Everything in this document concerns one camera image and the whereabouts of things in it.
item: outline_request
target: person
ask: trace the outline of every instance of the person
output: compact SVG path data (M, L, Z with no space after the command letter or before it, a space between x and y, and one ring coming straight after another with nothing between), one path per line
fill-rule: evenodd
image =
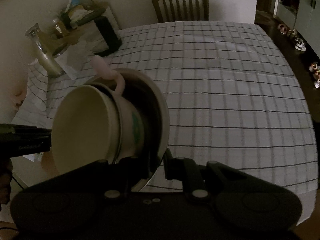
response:
M12 180L12 162L10 159L0 161L0 204L8 204L10 201Z

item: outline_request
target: checkered tablecloth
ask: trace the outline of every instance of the checkered tablecloth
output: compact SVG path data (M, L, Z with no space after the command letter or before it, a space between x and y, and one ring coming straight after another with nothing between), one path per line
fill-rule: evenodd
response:
M300 85L272 40L257 25L170 22L120 31L123 44L106 58L112 68L142 71L159 86L170 113L173 156L215 160L286 187L310 216L318 185L315 135ZM91 53L84 57L90 60ZM48 127L77 80L49 79ZM159 167L145 191L177 191Z

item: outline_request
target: pink handle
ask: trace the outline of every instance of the pink handle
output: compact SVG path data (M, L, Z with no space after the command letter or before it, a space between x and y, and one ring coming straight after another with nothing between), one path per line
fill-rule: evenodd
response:
M125 87L123 76L118 71L111 69L100 56L94 56L90 64L100 77L116 81L117 87L115 93L121 96Z

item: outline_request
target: cable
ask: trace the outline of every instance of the cable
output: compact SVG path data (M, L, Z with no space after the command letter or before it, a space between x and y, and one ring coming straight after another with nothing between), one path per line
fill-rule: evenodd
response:
M20 186L20 188L24 189L23 186L21 186L21 184L14 178L14 176L12 176L12 179Z
M14 231L19 232L19 230L15 229L15 228L7 228L7 227L4 227L4 228L0 228L0 230L1 230L1 229L11 229L11 230L14 230Z

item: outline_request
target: cabinet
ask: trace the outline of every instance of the cabinet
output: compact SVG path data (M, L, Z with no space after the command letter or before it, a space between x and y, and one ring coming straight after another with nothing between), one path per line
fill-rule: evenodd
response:
M300 0L294 27L320 57L320 0Z

